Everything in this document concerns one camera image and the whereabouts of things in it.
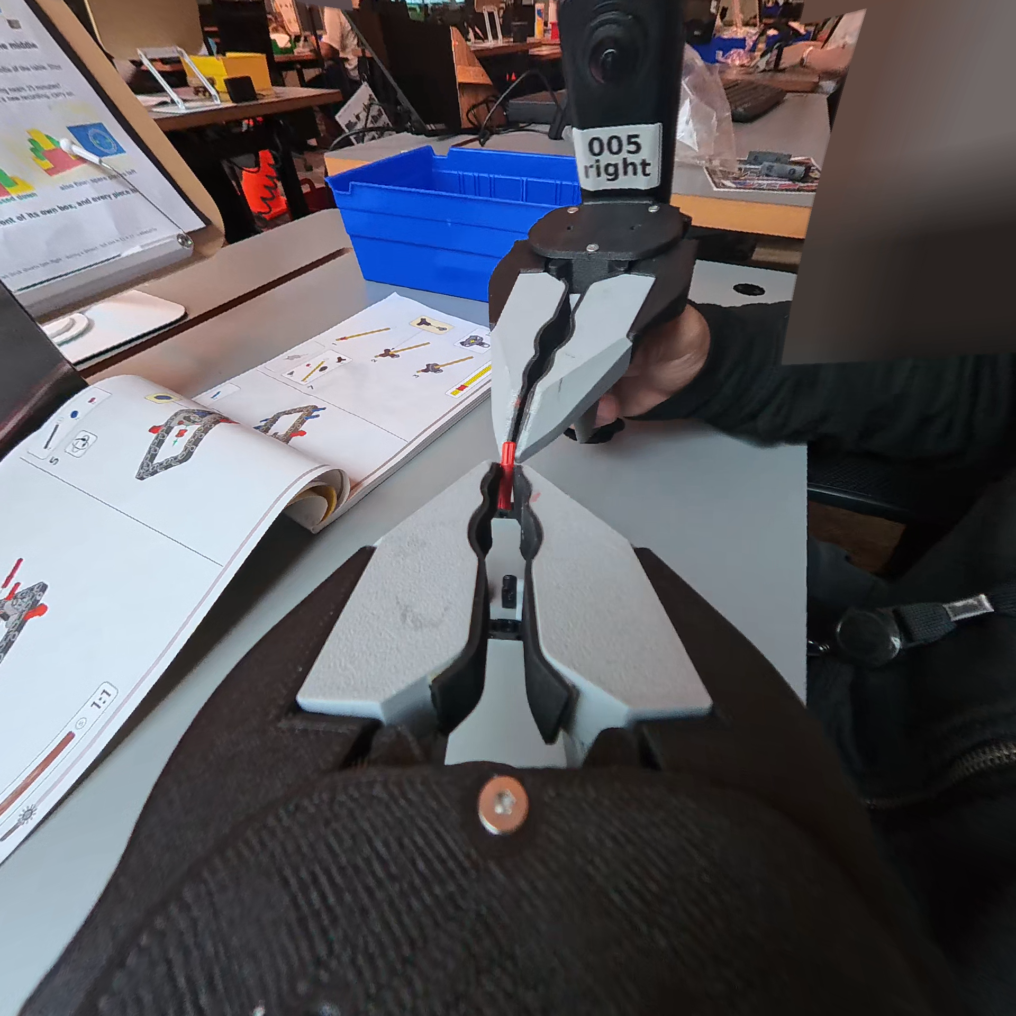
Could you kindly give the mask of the small clear acrylic stand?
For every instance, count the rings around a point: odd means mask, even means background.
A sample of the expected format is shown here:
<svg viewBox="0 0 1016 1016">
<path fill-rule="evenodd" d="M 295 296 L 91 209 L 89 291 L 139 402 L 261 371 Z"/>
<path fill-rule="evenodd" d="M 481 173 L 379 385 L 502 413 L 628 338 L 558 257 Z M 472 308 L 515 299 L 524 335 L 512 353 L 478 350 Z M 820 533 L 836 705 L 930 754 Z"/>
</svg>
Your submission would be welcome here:
<svg viewBox="0 0 1016 1016">
<path fill-rule="evenodd" d="M 223 107 L 223 96 L 184 49 L 144 47 L 139 48 L 136 55 L 166 96 L 158 100 L 156 108 L 197 112 Z"/>
</svg>

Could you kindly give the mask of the orange printed cloth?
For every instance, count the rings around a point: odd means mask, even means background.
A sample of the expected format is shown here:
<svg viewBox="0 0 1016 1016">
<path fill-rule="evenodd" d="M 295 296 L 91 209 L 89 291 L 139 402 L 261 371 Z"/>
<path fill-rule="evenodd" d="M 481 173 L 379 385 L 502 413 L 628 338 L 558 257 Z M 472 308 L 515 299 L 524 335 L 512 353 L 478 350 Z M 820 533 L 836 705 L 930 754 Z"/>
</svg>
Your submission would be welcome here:
<svg viewBox="0 0 1016 1016">
<path fill-rule="evenodd" d="M 248 207 L 258 219 L 272 223 L 285 215 L 285 194 L 270 150 L 262 149 L 251 166 L 240 167 L 240 180 Z"/>
</svg>

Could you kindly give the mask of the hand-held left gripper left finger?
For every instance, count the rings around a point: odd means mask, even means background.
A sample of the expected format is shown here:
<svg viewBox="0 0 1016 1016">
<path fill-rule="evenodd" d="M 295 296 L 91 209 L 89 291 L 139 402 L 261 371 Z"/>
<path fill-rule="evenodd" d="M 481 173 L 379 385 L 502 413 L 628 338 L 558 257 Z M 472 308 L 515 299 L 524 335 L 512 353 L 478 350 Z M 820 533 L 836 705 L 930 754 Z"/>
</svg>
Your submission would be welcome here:
<svg viewBox="0 0 1016 1016">
<path fill-rule="evenodd" d="M 454 731 L 484 690 L 492 517 L 484 462 L 378 539 L 298 705 Z"/>
</svg>

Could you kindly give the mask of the person's right forearm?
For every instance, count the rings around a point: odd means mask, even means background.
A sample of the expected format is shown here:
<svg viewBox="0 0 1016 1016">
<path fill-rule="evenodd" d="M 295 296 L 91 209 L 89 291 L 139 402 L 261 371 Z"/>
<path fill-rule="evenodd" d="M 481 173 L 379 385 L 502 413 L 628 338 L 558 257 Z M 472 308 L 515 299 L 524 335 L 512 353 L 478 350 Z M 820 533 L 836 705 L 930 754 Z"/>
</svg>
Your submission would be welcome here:
<svg viewBox="0 0 1016 1016">
<path fill-rule="evenodd" d="M 644 420 L 900 461 L 1014 466 L 1012 352 L 784 365 L 789 303 L 697 309 L 710 331 L 705 364 Z"/>
</svg>

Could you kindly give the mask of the person's right hand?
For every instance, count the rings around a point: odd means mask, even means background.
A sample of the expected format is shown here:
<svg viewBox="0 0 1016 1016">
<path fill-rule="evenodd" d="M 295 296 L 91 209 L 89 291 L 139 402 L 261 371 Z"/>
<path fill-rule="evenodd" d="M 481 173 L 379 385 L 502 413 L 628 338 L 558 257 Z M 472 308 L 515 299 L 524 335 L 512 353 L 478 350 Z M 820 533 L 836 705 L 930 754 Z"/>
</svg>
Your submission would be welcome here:
<svg viewBox="0 0 1016 1016">
<path fill-rule="evenodd" d="M 594 425 L 642 416 L 669 400 L 703 369 L 709 346 L 708 324 L 693 305 L 651 329 L 634 350 L 625 374 L 598 401 Z"/>
</svg>

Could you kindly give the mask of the white stand base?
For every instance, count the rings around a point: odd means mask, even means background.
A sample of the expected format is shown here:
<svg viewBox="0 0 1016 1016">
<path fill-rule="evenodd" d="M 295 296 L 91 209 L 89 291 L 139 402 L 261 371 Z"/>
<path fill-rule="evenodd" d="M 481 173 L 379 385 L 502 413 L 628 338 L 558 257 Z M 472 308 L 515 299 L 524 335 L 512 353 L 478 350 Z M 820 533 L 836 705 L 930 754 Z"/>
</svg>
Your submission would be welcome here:
<svg viewBox="0 0 1016 1016">
<path fill-rule="evenodd" d="M 43 323 L 47 337 L 75 367 L 82 369 L 125 350 L 187 315 L 173 301 L 130 289 L 82 310 Z"/>
</svg>

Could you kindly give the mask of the yellow box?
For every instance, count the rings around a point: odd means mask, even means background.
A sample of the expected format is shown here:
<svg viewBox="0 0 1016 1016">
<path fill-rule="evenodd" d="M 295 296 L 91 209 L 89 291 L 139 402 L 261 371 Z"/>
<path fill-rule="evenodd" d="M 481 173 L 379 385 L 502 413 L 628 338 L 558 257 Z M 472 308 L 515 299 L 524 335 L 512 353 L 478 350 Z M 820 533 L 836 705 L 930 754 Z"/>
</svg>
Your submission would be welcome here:
<svg viewBox="0 0 1016 1016">
<path fill-rule="evenodd" d="M 267 57 L 263 53 L 226 52 L 216 55 L 184 55 L 187 84 L 194 96 L 210 98 L 220 96 L 223 102 L 231 98 L 225 81 L 248 78 L 254 96 L 271 96 L 271 81 Z"/>
</svg>

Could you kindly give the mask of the lego instruction booklet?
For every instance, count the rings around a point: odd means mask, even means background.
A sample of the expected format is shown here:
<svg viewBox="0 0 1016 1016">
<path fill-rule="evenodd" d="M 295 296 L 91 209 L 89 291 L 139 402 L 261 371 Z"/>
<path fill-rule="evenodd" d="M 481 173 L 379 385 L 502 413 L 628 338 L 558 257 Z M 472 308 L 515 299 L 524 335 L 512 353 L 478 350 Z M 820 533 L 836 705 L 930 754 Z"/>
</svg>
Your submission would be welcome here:
<svg viewBox="0 0 1016 1016">
<path fill-rule="evenodd" d="M 491 344 L 391 295 L 194 400 L 99 380 L 2 459 L 2 859 L 273 522 L 319 532 L 391 477 L 487 393 Z"/>
</svg>

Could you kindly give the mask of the black lego frame assembly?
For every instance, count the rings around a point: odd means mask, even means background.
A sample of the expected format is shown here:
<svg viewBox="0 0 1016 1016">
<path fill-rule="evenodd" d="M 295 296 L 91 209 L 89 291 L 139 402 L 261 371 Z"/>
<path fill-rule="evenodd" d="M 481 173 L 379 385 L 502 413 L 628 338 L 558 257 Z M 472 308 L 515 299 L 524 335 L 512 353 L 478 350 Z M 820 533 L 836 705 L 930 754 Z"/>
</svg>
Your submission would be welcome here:
<svg viewBox="0 0 1016 1016">
<path fill-rule="evenodd" d="M 492 595 L 489 605 L 489 639 L 519 640 L 521 638 L 524 586 L 514 574 L 505 574 L 500 591 Z"/>
</svg>

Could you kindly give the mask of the blue plastic bin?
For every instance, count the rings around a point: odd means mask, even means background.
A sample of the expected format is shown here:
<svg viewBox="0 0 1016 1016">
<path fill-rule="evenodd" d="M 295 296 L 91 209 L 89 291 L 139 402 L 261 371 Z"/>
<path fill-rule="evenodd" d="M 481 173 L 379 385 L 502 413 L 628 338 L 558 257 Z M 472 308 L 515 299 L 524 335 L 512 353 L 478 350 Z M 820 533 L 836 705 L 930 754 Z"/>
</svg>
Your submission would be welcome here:
<svg viewBox="0 0 1016 1016">
<path fill-rule="evenodd" d="M 487 302 L 512 245 L 580 202 L 574 158 L 423 146 L 326 180 L 362 276 Z"/>
</svg>

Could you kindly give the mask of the wooden workbench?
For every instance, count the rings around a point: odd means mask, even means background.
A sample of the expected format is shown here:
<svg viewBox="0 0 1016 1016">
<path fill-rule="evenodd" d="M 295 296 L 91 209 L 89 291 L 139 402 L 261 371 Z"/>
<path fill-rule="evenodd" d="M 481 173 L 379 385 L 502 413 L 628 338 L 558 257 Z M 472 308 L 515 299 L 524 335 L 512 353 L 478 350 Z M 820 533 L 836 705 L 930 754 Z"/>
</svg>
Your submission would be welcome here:
<svg viewBox="0 0 1016 1016">
<path fill-rule="evenodd" d="M 224 125 L 256 118 L 276 117 L 303 108 L 341 105 L 342 92 L 331 88 L 281 86 L 272 96 L 260 96 L 250 103 L 198 104 L 196 106 L 151 107 L 149 116 L 166 134 L 172 131 Z"/>
</svg>

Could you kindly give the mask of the black keyboard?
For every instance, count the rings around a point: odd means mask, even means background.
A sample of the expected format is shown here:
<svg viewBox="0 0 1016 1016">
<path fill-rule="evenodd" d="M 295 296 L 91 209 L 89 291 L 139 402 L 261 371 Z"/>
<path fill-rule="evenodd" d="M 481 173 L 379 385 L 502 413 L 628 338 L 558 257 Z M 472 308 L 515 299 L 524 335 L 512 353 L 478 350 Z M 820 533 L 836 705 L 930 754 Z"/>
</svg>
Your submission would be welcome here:
<svg viewBox="0 0 1016 1016">
<path fill-rule="evenodd" d="M 752 123 L 781 105 L 786 91 L 754 78 L 738 78 L 722 85 L 734 123 Z"/>
</svg>

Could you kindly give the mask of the printed mat with grey parts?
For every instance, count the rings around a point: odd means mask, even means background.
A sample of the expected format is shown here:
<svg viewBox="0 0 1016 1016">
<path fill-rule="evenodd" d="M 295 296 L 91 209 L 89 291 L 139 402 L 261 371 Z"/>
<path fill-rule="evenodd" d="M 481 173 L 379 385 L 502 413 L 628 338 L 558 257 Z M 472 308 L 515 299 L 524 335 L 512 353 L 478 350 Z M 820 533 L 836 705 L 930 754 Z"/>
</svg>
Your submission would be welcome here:
<svg viewBox="0 0 1016 1016">
<path fill-rule="evenodd" d="M 728 158 L 709 162 L 705 173 L 713 189 L 733 192 L 813 193 L 821 178 L 814 158 L 759 149 L 736 164 Z"/>
</svg>

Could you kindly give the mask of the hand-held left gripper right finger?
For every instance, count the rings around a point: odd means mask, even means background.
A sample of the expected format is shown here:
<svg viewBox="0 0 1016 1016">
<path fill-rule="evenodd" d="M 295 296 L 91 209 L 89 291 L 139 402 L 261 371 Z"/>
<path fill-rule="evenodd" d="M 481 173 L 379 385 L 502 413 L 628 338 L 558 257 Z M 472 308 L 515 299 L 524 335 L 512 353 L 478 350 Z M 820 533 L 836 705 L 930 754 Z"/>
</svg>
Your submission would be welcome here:
<svg viewBox="0 0 1016 1016">
<path fill-rule="evenodd" d="M 520 638 L 539 735 L 593 743 L 712 698 L 628 539 L 532 468 L 514 470 L 525 561 Z"/>
</svg>

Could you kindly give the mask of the clear plastic bag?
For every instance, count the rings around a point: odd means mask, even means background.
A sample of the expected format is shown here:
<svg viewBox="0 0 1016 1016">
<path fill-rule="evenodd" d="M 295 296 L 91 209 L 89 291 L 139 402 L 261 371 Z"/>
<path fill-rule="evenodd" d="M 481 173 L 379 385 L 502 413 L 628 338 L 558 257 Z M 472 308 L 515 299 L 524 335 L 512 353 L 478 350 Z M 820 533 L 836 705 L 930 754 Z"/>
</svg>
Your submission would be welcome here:
<svg viewBox="0 0 1016 1016">
<path fill-rule="evenodd" d="M 689 44 L 683 53 L 675 162 L 731 172 L 738 163 L 731 103 L 718 69 Z"/>
</svg>

